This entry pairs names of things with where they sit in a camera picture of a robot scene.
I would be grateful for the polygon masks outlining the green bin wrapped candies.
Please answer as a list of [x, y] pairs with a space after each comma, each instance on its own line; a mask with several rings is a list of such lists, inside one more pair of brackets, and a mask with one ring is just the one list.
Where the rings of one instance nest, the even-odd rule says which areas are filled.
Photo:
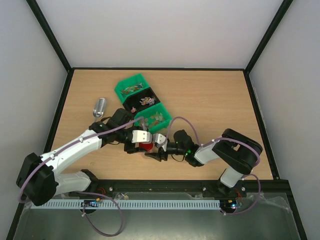
[[145, 80], [144, 76], [139, 73], [119, 81], [115, 86], [114, 91], [120, 102], [123, 104], [128, 97], [149, 87], [150, 85]]

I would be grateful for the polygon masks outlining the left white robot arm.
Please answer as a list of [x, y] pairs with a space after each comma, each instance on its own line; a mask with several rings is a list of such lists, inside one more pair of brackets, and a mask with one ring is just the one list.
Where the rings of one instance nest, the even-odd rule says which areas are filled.
[[128, 154], [142, 152], [136, 144], [152, 141], [152, 134], [142, 116], [119, 108], [113, 116], [94, 121], [80, 136], [65, 145], [36, 155], [27, 155], [18, 174], [16, 185], [20, 188], [18, 201], [31, 201], [41, 206], [54, 196], [69, 192], [83, 192], [92, 188], [94, 176], [87, 170], [64, 174], [64, 170], [87, 154], [105, 145], [118, 142]]

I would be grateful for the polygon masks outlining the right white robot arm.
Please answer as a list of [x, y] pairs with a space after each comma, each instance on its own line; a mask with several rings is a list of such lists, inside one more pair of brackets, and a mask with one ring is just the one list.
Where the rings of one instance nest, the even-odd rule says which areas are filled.
[[260, 162], [263, 151], [258, 142], [230, 128], [204, 145], [194, 143], [183, 129], [174, 133], [173, 141], [165, 140], [161, 135], [155, 137], [154, 143], [158, 151], [144, 155], [159, 162], [167, 161], [169, 155], [177, 155], [193, 167], [202, 167], [213, 160], [222, 159], [228, 167], [214, 188], [222, 196], [229, 196], [235, 191], [238, 181], [249, 175]]

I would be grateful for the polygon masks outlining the red jar lid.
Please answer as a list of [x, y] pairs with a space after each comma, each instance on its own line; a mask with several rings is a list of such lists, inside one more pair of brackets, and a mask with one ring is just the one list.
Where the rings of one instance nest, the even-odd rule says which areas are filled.
[[154, 147], [153, 143], [139, 143], [139, 150], [141, 152], [150, 152]]

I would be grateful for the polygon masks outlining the metal candy scoop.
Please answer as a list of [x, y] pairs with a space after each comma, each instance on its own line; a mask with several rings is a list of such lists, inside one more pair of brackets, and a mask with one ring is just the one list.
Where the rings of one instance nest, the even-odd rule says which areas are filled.
[[99, 118], [101, 118], [104, 115], [105, 109], [107, 105], [107, 100], [105, 98], [99, 98], [92, 111], [92, 115], [94, 117], [94, 121], [96, 122]]

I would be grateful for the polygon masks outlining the black bin lollipops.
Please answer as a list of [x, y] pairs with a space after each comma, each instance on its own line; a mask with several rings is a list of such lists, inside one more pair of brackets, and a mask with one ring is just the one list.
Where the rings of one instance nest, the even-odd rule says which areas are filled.
[[153, 89], [148, 87], [128, 96], [122, 105], [127, 111], [131, 112], [135, 116], [137, 113], [142, 112], [160, 102], [161, 101], [154, 93]]

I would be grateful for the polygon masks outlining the green bin star candies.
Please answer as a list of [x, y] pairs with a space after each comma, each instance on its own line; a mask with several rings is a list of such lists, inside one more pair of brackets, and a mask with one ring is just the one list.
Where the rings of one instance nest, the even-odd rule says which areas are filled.
[[154, 134], [162, 129], [166, 129], [172, 117], [162, 103], [157, 103], [135, 115], [135, 119], [144, 117], [144, 126], [150, 133]]

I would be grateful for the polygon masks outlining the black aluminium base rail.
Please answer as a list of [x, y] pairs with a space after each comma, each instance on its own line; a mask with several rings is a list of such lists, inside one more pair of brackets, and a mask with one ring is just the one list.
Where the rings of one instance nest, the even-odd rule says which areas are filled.
[[104, 193], [115, 197], [120, 193], [187, 193], [202, 194], [205, 198], [231, 200], [241, 195], [258, 192], [256, 180], [240, 180], [232, 190], [227, 190], [217, 180], [97, 180], [90, 193]]

